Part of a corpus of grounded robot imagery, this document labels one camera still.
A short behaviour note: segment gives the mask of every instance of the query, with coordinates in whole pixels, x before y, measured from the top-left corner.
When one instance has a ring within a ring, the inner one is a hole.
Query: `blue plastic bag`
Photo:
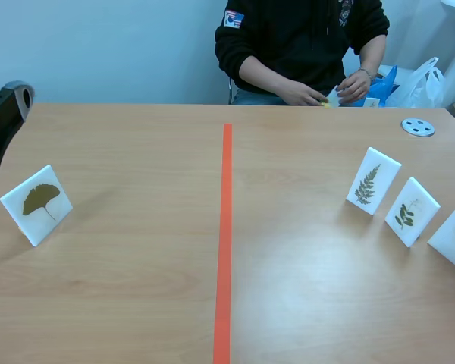
[[[366,97],[379,99],[380,108],[386,106],[386,100],[388,99],[389,95],[393,92],[393,84],[394,80],[396,79],[396,73],[397,66],[394,66],[385,78],[376,78],[371,82],[371,87],[369,88],[369,92],[366,95]],[[363,107],[366,97],[364,99],[360,99],[359,101],[354,102],[352,106],[360,108]]]

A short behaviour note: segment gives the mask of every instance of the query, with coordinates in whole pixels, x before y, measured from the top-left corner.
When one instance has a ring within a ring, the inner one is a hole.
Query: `metal disc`
[[[431,137],[435,134],[435,127],[422,119],[404,119],[401,127],[417,137]]]

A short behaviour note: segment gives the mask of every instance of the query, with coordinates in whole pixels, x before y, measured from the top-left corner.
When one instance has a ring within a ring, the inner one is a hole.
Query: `hand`
[[[281,84],[277,95],[288,105],[294,106],[321,106],[320,101],[327,102],[325,96],[311,89],[306,84],[287,80]]]
[[[362,99],[369,92],[371,77],[362,70],[358,70],[346,78],[337,88],[337,95],[342,98],[341,104],[350,104]]]

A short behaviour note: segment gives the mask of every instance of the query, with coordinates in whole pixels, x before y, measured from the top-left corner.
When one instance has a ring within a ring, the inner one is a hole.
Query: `black hoodie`
[[[380,0],[228,0],[226,11],[242,21],[216,30],[219,67],[239,88],[255,93],[267,92],[239,77],[251,55],[327,95],[345,78],[342,57],[348,48],[358,55],[389,27]]]

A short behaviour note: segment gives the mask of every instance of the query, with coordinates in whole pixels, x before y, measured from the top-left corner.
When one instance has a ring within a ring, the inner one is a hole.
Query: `white plastic bag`
[[[444,77],[435,67],[433,57],[414,71],[386,101],[388,108],[441,108],[444,96]]]

